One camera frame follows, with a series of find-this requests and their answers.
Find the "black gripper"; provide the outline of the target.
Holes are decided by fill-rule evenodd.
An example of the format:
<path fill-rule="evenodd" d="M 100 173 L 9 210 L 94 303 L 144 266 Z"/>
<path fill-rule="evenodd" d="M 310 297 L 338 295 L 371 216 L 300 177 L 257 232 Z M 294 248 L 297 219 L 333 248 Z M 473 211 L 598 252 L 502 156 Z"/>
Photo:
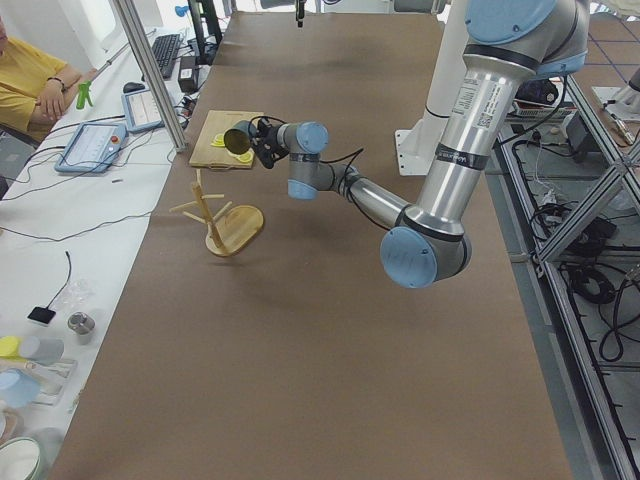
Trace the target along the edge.
<path fill-rule="evenodd" d="M 295 1 L 295 19 L 298 27 L 304 25 L 304 0 Z M 283 148 L 278 141 L 279 126 L 259 124 L 255 135 L 255 153 L 260 161 L 279 161 Z"/>

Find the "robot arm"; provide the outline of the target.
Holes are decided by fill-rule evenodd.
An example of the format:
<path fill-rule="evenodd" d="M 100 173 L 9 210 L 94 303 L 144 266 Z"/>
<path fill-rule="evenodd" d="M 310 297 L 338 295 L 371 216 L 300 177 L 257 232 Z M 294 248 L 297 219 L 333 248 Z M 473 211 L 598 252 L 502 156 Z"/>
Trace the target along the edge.
<path fill-rule="evenodd" d="M 320 158 L 328 144 L 318 122 L 286 123 L 267 116 L 249 124 L 249 141 L 270 168 L 289 160 L 288 194 L 314 199 L 334 191 L 387 232 L 380 258 L 386 274 L 406 288 L 453 277 L 471 258 L 462 216 L 520 86 L 566 76 L 587 54 L 585 1 L 469 1 L 453 5 L 447 35 L 461 33 L 466 71 L 416 203 L 362 176 L 350 164 Z"/>

